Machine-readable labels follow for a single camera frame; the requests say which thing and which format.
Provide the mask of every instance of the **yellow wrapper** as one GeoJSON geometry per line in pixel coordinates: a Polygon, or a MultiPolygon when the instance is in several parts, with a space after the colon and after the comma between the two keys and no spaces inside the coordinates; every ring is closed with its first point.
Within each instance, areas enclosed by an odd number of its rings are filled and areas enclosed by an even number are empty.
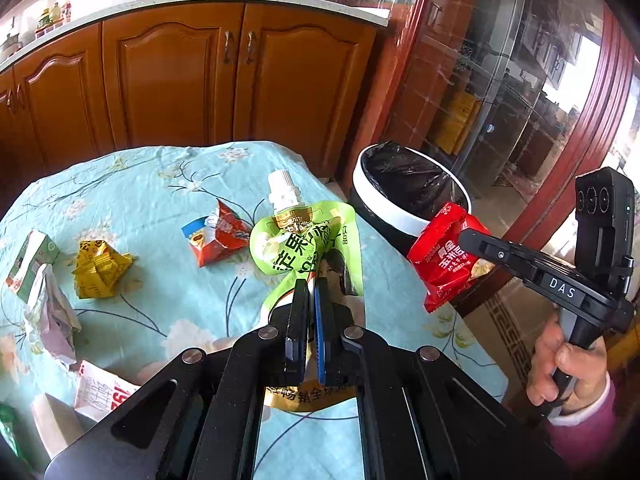
{"type": "Polygon", "coordinates": [[[264,391],[264,405],[284,412],[316,412],[355,396],[356,389],[353,386],[327,388],[313,379],[301,383],[300,386],[268,386],[264,391]]]}
{"type": "Polygon", "coordinates": [[[129,254],[120,254],[104,240],[84,240],[76,257],[76,294],[87,298],[110,298],[115,285],[133,263],[129,254]]]}

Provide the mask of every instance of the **black garbage bag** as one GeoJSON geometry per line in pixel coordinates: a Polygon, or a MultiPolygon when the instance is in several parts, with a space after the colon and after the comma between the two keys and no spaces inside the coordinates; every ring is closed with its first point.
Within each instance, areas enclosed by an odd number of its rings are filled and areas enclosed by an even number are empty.
{"type": "Polygon", "coordinates": [[[362,154],[362,170],[386,199],[431,220],[446,202],[468,209],[466,198],[441,167],[397,142],[384,142],[362,154]]]}

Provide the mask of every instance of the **finger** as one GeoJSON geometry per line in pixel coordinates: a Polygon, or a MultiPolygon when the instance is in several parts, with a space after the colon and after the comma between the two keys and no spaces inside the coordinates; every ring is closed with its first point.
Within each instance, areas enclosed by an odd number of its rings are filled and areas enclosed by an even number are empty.
{"type": "Polygon", "coordinates": [[[598,338],[591,350],[564,343],[556,354],[556,364],[565,374],[590,383],[598,382],[607,372],[604,339],[598,338]]]}
{"type": "Polygon", "coordinates": [[[556,368],[556,352],[549,348],[540,338],[536,341],[536,352],[531,359],[532,370],[551,375],[556,368]]]}
{"type": "Polygon", "coordinates": [[[545,398],[538,393],[533,384],[527,386],[527,397],[529,397],[530,402],[534,406],[539,406],[540,404],[545,402],[545,398]]]}
{"type": "Polygon", "coordinates": [[[546,322],[542,334],[538,339],[553,351],[558,350],[558,348],[560,348],[560,345],[564,343],[564,333],[562,333],[562,328],[560,328],[560,325],[558,324],[557,313],[554,313],[553,316],[546,322]]]}
{"type": "Polygon", "coordinates": [[[543,399],[552,401],[558,398],[558,386],[550,374],[532,371],[530,382],[543,399]]]}

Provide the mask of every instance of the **wooden kitchen cabinet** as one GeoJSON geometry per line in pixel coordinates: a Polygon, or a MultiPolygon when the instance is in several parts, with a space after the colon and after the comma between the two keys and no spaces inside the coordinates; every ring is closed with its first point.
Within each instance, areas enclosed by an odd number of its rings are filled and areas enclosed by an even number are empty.
{"type": "Polygon", "coordinates": [[[156,7],[104,22],[118,149],[231,140],[243,3],[156,7]]]}
{"type": "Polygon", "coordinates": [[[22,129],[15,98],[14,70],[0,74],[0,216],[46,169],[37,146],[22,129]]]}
{"type": "Polygon", "coordinates": [[[14,65],[15,107],[44,174],[114,150],[104,101],[100,24],[34,51],[14,65]]]}
{"type": "Polygon", "coordinates": [[[272,140],[333,176],[376,29],[317,10],[247,3],[234,140],[272,140]]]}

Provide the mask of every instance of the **cabinet handle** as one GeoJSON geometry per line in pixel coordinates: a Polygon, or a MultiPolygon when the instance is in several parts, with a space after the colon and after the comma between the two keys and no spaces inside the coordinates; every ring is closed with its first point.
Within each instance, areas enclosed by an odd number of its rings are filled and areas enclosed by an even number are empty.
{"type": "Polygon", "coordinates": [[[249,32],[249,44],[246,46],[246,60],[245,60],[245,63],[247,65],[251,65],[251,63],[254,61],[253,59],[251,59],[251,54],[254,51],[254,41],[255,41],[255,32],[251,30],[249,32]]]}
{"type": "Polygon", "coordinates": [[[427,26],[433,28],[438,21],[438,15],[442,12],[442,7],[434,3],[430,2],[430,8],[427,18],[427,26]]]}
{"type": "Polygon", "coordinates": [[[22,84],[18,84],[18,88],[15,89],[15,101],[20,108],[24,108],[24,102],[22,100],[22,84]]]}
{"type": "Polygon", "coordinates": [[[225,32],[225,59],[222,60],[224,64],[227,64],[229,62],[229,42],[232,41],[233,38],[234,35],[230,30],[225,32]]]}
{"type": "Polygon", "coordinates": [[[9,108],[9,111],[12,114],[15,114],[14,109],[14,89],[9,88],[9,91],[6,93],[6,107],[9,108]]]}

